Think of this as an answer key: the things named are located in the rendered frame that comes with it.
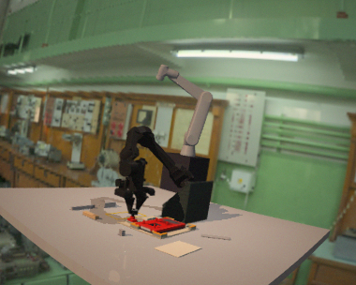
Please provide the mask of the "beige flat square pad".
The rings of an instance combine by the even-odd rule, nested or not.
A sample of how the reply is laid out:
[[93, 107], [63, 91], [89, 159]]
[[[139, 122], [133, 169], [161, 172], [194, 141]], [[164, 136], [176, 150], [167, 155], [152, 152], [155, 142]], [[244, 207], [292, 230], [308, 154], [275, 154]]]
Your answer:
[[188, 243], [177, 241], [161, 247], [155, 247], [158, 251], [166, 252], [173, 257], [183, 257], [188, 253], [198, 251], [201, 247], [196, 247]]

